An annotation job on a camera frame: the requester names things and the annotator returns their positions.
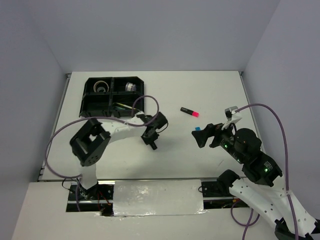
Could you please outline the pink highlighter marker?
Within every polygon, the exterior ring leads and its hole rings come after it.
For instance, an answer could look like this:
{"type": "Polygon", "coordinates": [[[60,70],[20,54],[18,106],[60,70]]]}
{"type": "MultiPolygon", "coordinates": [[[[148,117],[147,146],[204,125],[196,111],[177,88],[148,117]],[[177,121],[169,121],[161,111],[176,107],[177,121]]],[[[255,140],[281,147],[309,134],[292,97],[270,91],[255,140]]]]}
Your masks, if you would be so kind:
{"type": "Polygon", "coordinates": [[[199,113],[198,112],[193,111],[193,110],[188,109],[188,108],[185,108],[185,107],[181,107],[180,111],[183,112],[183,113],[186,113],[188,115],[191,115],[193,117],[196,117],[196,118],[199,117],[199,113]]]}

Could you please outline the yellow thin pen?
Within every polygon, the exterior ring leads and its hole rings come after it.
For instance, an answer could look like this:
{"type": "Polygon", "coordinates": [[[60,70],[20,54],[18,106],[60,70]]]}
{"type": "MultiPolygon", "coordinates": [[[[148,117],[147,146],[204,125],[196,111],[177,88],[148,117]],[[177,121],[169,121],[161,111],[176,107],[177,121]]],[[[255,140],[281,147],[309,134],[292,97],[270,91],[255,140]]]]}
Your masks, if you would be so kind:
{"type": "Polygon", "coordinates": [[[130,109],[130,110],[132,110],[132,109],[135,110],[136,109],[136,108],[134,108],[132,106],[129,106],[129,105],[126,105],[126,104],[123,104],[123,103],[120,103],[120,102],[116,102],[115,104],[120,106],[120,107],[122,107],[122,108],[125,108],[125,109],[130,109]]]}

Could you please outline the blue ballpoint pen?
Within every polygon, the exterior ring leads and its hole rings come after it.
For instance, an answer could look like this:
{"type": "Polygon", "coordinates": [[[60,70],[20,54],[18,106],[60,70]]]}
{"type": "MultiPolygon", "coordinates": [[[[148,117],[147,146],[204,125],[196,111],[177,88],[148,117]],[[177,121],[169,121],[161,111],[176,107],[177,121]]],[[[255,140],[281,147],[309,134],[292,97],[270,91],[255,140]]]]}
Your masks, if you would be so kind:
{"type": "Polygon", "coordinates": [[[126,109],[123,108],[123,107],[116,106],[116,107],[114,107],[114,110],[115,111],[121,111],[121,110],[126,110],[126,109]]]}

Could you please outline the small clear tape roll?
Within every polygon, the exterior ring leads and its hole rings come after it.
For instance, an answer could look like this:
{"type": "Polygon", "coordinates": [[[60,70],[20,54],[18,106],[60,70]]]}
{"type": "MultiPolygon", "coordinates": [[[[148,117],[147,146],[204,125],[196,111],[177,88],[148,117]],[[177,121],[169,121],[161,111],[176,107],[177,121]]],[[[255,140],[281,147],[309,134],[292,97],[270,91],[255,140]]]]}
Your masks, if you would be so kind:
{"type": "Polygon", "coordinates": [[[96,89],[96,91],[97,91],[98,93],[105,93],[105,92],[108,92],[108,90],[109,90],[109,88],[108,88],[108,87],[105,88],[104,86],[99,86],[99,87],[96,89]]]}

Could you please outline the large clear tape roll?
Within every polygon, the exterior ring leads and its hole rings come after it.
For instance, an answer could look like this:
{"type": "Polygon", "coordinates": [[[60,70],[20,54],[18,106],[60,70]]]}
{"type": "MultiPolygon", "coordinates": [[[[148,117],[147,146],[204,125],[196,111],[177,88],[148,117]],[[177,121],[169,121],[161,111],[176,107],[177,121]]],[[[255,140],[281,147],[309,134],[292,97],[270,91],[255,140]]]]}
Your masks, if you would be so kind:
{"type": "Polygon", "coordinates": [[[97,93],[97,88],[98,88],[98,87],[108,88],[108,91],[109,91],[109,89],[110,89],[109,84],[108,84],[106,81],[104,81],[104,80],[98,80],[97,82],[94,83],[94,85],[93,85],[93,91],[94,91],[95,93],[97,93]]]}

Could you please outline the orange highlighter marker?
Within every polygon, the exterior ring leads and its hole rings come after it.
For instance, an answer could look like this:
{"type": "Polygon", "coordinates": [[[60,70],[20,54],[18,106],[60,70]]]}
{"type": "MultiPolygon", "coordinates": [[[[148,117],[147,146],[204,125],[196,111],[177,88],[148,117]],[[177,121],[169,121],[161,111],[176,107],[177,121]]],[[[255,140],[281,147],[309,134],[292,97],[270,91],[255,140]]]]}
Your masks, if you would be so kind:
{"type": "Polygon", "coordinates": [[[154,143],[154,142],[151,142],[150,143],[150,146],[151,146],[151,148],[153,149],[153,150],[156,150],[158,147],[157,147],[157,145],[154,143]]]}

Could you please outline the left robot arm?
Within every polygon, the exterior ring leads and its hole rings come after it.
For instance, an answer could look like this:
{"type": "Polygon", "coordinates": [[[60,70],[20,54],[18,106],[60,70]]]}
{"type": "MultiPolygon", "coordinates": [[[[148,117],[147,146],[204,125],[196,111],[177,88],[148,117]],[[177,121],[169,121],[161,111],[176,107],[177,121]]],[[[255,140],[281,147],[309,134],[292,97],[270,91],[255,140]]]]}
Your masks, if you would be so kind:
{"type": "Polygon", "coordinates": [[[140,111],[132,118],[104,123],[96,118],[87,120],[69,142],[72,153],[80,162],[78,194],[87,200],[98,197],[100,187],[96,163],[102,158],[108,144],[140,137],[145,145],[156,150],[155,141],[160,135],[158,130],[168,125],[167,118],[161,112],[154,117],[140,111]]]}

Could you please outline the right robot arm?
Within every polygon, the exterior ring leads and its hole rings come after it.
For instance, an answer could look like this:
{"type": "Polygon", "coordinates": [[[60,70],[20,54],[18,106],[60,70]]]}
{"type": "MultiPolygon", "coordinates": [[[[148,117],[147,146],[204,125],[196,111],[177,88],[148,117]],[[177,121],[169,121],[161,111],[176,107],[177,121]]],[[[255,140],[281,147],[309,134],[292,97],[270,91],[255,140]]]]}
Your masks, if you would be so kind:
{"type": "Polygon", "coordinates": [[[208,124],[192,131],[197,145],[203,148],[213,138],[210,148],[222,147],[242,165],[248,185],[234,171],[225,170],[216,180],[223,196],[232,195],[245,202],[272,227],[279,240],[310,240],[320,232],[320,221],[310,215],[300,201],[286,190],[284,175],[278,164],[262,152],[261,140],[248,128],[234,130],[234,124],[208,124]]]}

